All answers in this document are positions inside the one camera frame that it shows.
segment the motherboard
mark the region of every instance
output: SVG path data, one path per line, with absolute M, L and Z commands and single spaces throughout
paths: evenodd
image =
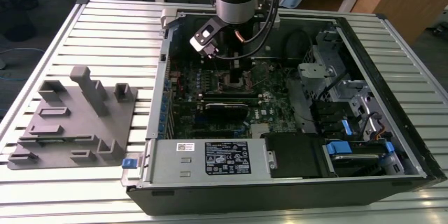
M 174 63 L 175 138 L 259 138 L 296 132 L 286 82 L 298 73 L 280 63 L 254 60 L 247 70 Z

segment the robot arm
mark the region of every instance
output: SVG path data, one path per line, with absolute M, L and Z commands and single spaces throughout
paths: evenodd
M 219 59 L 236 60 L 254 55 L 267 41 L 278 15 L 278 8 L 279 0 L 271 1 L 268 12 L 263 9 L 256 9 L 256 0 L 216 0 L 218 16 L 195 33 L 190 43 L 196 51 L 210 58 L 216 57 Z M 254 22 L 264 22 L 264 24 L 259 32 L 254 36 L 250 36 L 251 39 L 246 40 L 239 29 L 247 28 Z M 227 36 L 218 36 L 219 33 L 224 33 Z M 242 46 L 255 41 L 263 34 L 264 37 L 258 48 L 244 55 L 234 56 L 234 52 L 240 53 Z M 230 39 L 232 36 L 238 38 L 236 43 L 239 45 L 235 44 L 235 40 Z M 219 45 L 226 45 L 228 48 L 234 47 L 234 50 L 220 50 Z

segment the warning label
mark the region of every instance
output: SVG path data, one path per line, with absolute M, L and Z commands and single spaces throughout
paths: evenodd
M 208 175 L 250 174 L 247 142 L 206 143 L 206 172 Z

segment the metal slotted table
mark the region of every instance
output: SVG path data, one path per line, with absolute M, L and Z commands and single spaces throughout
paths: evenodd
M 0 124 L 0 223 L 94 223 L 155 221 L 170 223 L 444 223 L 448 219 L 448 182 L 419 192 L 400 193 L 362 207 L 242 212 L 223 215 L 152 217 L 143 213 L 122 187 L 122 167 L 10 170 L 15 151 L 39 105 L 43 80 L 70 80 L 74 65 L 87 65 L 104 86 L 127 82 L 139 88 L 128 153 L 142 152 L 162 37 L 164 8 L 211 9 L 128 1 L 90 0 L 76 4 Z M 330 12 L 283 10 L 319 16 Z M 370 14 L 347 18 L 378 69 L 426 140 L 444 171 L 448 169 L 448 94 L 436 82 L 388 20 Z M 139 171 L 130 170 L 138 178 Z

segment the metal bracket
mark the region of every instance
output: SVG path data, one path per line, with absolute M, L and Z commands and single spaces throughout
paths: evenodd
M 162 10 L 160 24 L 163 29 L 168 29 L 168 24 L 178 19 L 178 8 Z

